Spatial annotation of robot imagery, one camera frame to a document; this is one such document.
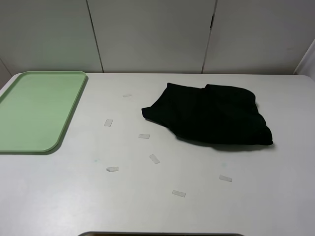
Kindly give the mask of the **black short sleeve t-shirt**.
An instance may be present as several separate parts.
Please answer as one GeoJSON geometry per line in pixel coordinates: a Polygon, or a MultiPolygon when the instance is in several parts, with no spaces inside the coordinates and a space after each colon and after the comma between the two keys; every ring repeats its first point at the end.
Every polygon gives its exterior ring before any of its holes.
{"type": "Polygon", "coordinates": [[[141,112],[144,119],[187,141],[211,145],[273,144],[255,94],[244,88],[211,84],[193,88],[168,83],[158,100],[141,112]]]}

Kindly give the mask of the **clear tape piece lower right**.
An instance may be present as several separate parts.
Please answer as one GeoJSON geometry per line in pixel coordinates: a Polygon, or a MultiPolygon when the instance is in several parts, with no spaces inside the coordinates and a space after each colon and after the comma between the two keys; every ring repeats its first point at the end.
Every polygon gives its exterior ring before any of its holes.
{"type": "Polygon", "coordinates": [[[227,181],[227,182],[232,182],[232,178],[226,177],[226,176],[223,176],[223,175],[220,175],[219,179],[223,180],[223,181],[227,181]]]}

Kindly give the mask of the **light green plastic tray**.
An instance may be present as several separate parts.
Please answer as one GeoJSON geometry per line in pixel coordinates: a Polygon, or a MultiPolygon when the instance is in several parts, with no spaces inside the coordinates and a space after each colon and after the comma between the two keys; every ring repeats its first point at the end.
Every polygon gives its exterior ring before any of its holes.
{"type": "Polygon", "coordinates": [[[0,97],[0,152],[41,154],[58,146],[86,82],[82,71],[20,74],[0,97]]]}

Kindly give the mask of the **clear tape piece centre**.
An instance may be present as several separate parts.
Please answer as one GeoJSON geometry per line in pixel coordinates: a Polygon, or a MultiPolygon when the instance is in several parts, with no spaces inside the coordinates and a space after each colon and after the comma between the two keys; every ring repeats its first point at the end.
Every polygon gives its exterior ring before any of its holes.
{"type": "Polygon", "coordinates": [[[154,164],[160,163],[159,159],[154,154],[151,154],[149,158],[153,161],[154,164]]]}

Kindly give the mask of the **clear tape piece lower left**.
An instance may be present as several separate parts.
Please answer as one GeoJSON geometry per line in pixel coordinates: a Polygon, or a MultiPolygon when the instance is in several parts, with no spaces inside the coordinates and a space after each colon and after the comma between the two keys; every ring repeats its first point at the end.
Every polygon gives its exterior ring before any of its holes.
{"type": "Polygon", "coordinates": [[[106,170],[108,172],[117,172],[119,170],[119,167],[107,167],[106,170]]]}

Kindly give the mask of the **clear tape piece bottom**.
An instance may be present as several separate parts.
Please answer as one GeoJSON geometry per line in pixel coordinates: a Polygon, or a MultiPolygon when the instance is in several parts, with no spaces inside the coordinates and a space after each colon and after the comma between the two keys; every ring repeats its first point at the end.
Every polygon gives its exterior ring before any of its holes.
{"type": "Polygon", "coordinates": [[[172,194],[176,195],[176,196],[179,196],[179,197],[183,197],[183,198],[186,196],[186,193],[180,192],[180,191],[177,191],[177,190],[173,190],[172,194]]]}

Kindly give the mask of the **clear tape piece middle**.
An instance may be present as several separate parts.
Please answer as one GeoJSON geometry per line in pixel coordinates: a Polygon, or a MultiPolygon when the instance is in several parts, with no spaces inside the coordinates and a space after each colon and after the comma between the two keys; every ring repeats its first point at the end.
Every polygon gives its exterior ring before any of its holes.
{"type": "Polygon", "coordinates": [[[139,134],[138,138],[140,138],[140,139],[149,139],[150,135],[149,134],[139,134]]]}

